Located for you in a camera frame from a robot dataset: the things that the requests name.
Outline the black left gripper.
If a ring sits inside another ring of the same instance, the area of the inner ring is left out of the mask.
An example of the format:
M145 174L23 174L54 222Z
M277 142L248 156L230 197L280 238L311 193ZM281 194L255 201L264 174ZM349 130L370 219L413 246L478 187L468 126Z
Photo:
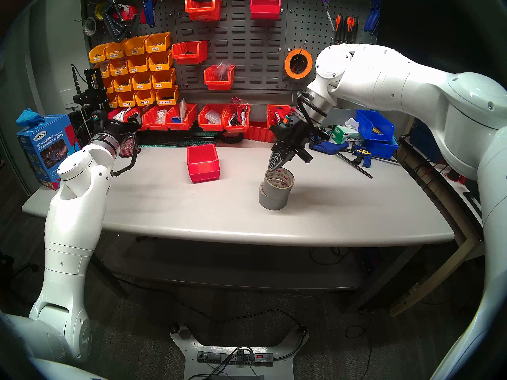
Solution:
M107 118L99 120L99 136L109 136L115 140L123 140L142 127L142 115L131 115L126 122L118 120L109 120Z

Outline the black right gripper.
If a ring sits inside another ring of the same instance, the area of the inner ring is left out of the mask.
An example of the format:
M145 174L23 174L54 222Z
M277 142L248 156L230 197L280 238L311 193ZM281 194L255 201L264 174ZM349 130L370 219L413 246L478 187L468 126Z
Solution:
M305 146L317 128L306 120L295 120L286 125L279 122L273 125L275 144L271 148L269 170L276 170L298 156L306 164L313 159Z

